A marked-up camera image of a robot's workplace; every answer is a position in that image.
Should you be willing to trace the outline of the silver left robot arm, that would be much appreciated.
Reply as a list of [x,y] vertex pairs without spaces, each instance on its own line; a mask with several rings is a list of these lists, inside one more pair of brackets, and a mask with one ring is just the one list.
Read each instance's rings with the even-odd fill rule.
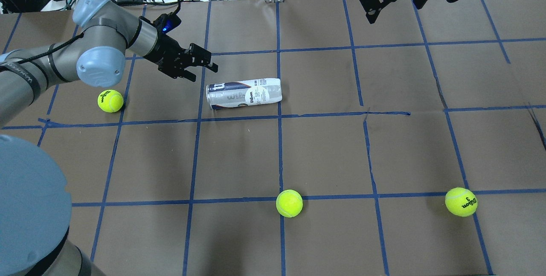
[[[217,72],[211,52],[187,49],[167,36],[165,20],[136,17],[111,0],[80,0],[73,21],[81,33],[63,44],[1,55],[1,126],[48,89],[83,81],[110,88],[123,78],[125,51],[157,64],[171,78],[195,81],[189,67]],[[72,199],[60,167],[35,144],[1,136],[1,274],[3,276],[100,275],[68,241]]]

